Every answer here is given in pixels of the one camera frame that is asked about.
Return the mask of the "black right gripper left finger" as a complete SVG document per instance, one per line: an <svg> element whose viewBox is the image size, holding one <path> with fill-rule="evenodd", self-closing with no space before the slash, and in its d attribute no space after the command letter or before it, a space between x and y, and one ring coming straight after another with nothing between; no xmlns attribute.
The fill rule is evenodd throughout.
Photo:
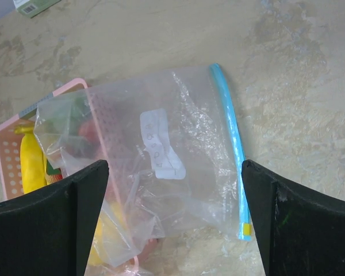
<svg viewBox="0 0 345 276"><path fill-rule="evenodd" d="M84 275L108 177L98 160L0 202L0 275Z"/></svg>

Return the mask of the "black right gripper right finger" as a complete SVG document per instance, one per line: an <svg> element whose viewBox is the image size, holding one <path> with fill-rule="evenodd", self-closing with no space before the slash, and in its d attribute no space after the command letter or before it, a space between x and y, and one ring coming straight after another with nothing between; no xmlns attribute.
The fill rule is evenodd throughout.
<svg viewBox="0 0 345 276"><path fill-rule="evenodd" d="M252 160L241 174L266 275L345 275L345 201Z"/></svg>

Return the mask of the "clear blue-zipper bag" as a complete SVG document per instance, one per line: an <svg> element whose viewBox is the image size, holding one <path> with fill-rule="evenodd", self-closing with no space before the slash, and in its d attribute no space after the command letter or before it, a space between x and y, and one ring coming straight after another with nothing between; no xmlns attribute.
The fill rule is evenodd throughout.
<svg viewBox="0 0 345 276"><path fill-rule="evenodd" d="M102 209L121 205L128 245L122 264L152 239L206 225L251 240L244 152L216 63L58 95L38 105L34 133L65 177L107 161Z"/></svg>

